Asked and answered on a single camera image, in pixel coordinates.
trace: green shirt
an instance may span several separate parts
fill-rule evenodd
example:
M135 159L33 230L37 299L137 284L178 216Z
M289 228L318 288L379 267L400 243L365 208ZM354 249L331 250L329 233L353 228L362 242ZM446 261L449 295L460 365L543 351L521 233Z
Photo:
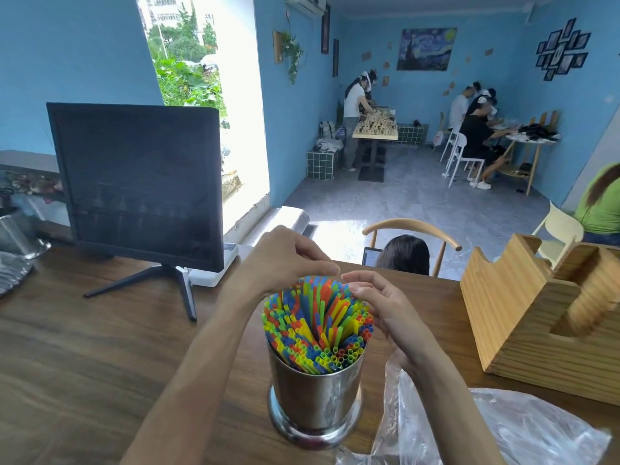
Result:
M620 179L612 182L592 207L586 204L590 188L612 166L614 165L607 166L598 172L598 175L588 185L575 211L575 218L581 222L586 232L620 233Z

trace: wooden table leg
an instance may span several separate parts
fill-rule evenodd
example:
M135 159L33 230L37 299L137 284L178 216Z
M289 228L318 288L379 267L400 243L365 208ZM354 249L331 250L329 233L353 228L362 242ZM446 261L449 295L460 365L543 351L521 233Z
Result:
M536 153L534 154L534 163L532 164L532 170L530 171L530 179L528 180L528 190L525 193L526 196L530 195L530 189L532 188L532 182L534 181L534 173L536 173L536 165L538 164L538 156L540 155L540 152L541 152L541 145L538 144L536 146Z

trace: metal straw holder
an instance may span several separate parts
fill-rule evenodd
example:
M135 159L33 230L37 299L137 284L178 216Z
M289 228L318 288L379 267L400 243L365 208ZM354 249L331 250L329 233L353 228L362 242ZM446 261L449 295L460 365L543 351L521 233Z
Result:
M267 406L280 434L295 445L321 450L335 447L361 414L361 363L327 375L299 372L268 346L272 386Z

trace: wooden napkin holder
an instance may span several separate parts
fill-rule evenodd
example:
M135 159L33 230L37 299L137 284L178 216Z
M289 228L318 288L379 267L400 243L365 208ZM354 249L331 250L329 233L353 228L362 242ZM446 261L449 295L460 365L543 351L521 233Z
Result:
M552 271L540 243L472 251L461 291L482 368L620 406L620 249L578 243Z

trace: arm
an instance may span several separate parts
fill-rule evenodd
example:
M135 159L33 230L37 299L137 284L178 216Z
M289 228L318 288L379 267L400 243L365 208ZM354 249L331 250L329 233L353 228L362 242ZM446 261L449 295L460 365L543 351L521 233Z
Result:
M376 324L420 394L445 465L506 465L458 370L407 297L375 272L343 274L349 289L372 305Z
M306 237L284 227L265 234L222 288L215 312L146 416L121 465L202 463L232 363L256 306L299 277L338 272Z

